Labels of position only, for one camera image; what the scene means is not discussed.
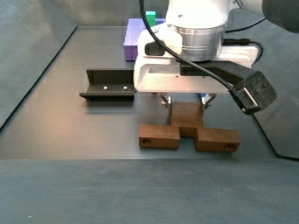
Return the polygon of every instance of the screw hole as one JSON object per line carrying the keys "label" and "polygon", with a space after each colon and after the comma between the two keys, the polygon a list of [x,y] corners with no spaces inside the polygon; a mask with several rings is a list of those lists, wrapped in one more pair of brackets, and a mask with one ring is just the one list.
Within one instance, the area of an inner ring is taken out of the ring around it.
{"label": "screw hole", "polygon": [[151,144],[151,140],[147,139],[147,138],[143,139],[143,140],[142,140],[142,144],[143,144],[143,145],[150,145],[150,144]]}
{"label": "screw hole", "polygon": [[237,146],[235,146],[235,144],[233,144],[233,143],[227,144],[227,145],[226,145],[226,150],[227,150],[227,151],[235,151],[235,150],[237,150]]}

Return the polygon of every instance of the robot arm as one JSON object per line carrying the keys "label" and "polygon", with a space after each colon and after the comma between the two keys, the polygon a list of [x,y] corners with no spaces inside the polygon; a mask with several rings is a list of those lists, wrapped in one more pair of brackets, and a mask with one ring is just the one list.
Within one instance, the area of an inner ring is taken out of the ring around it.
{"label": "robot arm", "polygon": [[[290,32],[299,32],[299,3],[297,1],[170,0],[166,24],[154,27],[155,34],[147,25],[151,35],[145,31],[139,38],[135,88],[142,92],[211,94],[225,93],[227,88],[246,114],[266,108],[277,98],[277,93],[261,72],[247,78],[243,77],[245,81],[237,85],[230,80],[223,80],[218,73],[207,71],[199,64],[194,65],[193,62],[202,64],[207,61],[222,60],[251,68],[258,49],[253,46],[239,48],[222,46],[230,11],[237,8],[251,11]],[[165,50],[159,52],[159,55],[151,54],[151,49],[146,52],[146,48],[155,44],[154,39],[157,43],[163,41],[159,46]],[[178,60],[197,71],[203,71],[210,77],[201,79],[197,75],[183,74]]]}
{"label": "robot arm", "polygon": [[251,11],[290,32],[299,33],[298,0],[238,0],[238,6]]}

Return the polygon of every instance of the black cable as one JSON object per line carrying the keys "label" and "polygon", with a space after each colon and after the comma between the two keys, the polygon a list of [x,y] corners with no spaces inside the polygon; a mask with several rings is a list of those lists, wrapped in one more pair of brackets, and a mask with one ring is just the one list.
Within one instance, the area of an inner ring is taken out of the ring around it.
{"label": "black cable", "polygon": [[249,45],[258,46],[259,52],[258,52],[257,60],[254,63],[257,63],[261,60],[265,54],[265,47],[262,46],[262,44],[258,43],[257,41],[250,40],[249,38],[225,38],[222,45],[223,46],[249,46]]}
{"label": "black cable", "polygon": [[266,18],[262,18],[261,20],[258,20],[254,24],[243,27],[243,28],[238,28],[238,29],[234,29],[234,30],[229,30],[226,31],[226,33],[233,33],[233,32],[243,32],[245,30],[250,29],[251,27],[254,27],[255,25],[259,25],[262,22],[266,21]]}
{"label": "black cable", "polygon": [[257,45],[259,48],[259,52],[258,52],[258,57],[254,63],[259,62],[259,60],[262,59],[262,56],[265,54],[265,47],[262,46],[262,44],[259,44],[257,41],[250,41],[251,45]]}
{"label": "black cable", "polygon": [[210,70],[207,70],[206,68],[198,66],[195,63],[193,63],[190,60],[187,60],[181,54],[178,54],[166,44],[165,42],[155,36],[155,33],[150,27],[150,24],[147,22],[146,19],[146,7],[145,7],[145,0],[139,0],[139,6],[141,6],[141,15],[145,21],[145,27],[149,30],[157,44],[185,64],[187,64],[189,66],[194,67],[197,70],[203,71],[214,80],[217,80],[227,89],[229,91],[233,93],[234,92],[234,88],[233,86],[215,74],[213,73]]}

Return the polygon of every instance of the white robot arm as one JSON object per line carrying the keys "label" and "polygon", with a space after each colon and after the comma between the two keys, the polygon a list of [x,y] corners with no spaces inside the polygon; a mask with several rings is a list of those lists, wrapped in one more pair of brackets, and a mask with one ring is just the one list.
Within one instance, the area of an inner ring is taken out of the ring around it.
{"label": "white robot arm", "polygon": [[[298,0],[170,0],[166,23],[153,27],[153,31],[165,45],[189,61],[197,63],[230,61],[251,68],[258,49],[254,46],[222,46],[229,15],[237,8],[266,17],[290,32],[299,32]],[[145,31],[138,41],[135,88],[141,92],[210,94],[231,92],[233,87],[230,85],[223,87],[223,83],[221,84],[210,75],[201,77],[183,75],[182,61],[178,62],[174,54],[157,45],[153,36]],[[270,83],[263,85],[266,92]],[[245,103],[238,102],[242,110],[257,112],[265,108],[259,107],[259,102],[253,98],[247,88],[242,87],[241,90],[249,97],[249,100],[246,99],[250,102],[249,107],[255,108],[250,110],[245,108]],[[275,92],[273,90],[270,92],[273,96],[266,105],[277,98]]]}

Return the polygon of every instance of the black metal bracket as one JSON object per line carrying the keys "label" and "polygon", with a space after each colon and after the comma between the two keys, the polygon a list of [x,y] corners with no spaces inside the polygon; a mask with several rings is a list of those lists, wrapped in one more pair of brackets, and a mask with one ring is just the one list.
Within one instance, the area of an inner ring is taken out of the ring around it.
{"label": "black metal bracket", "polygon": [[89,100],[134,100],[135,84],[133,69],[90,69],[89,91],[79,95]]}

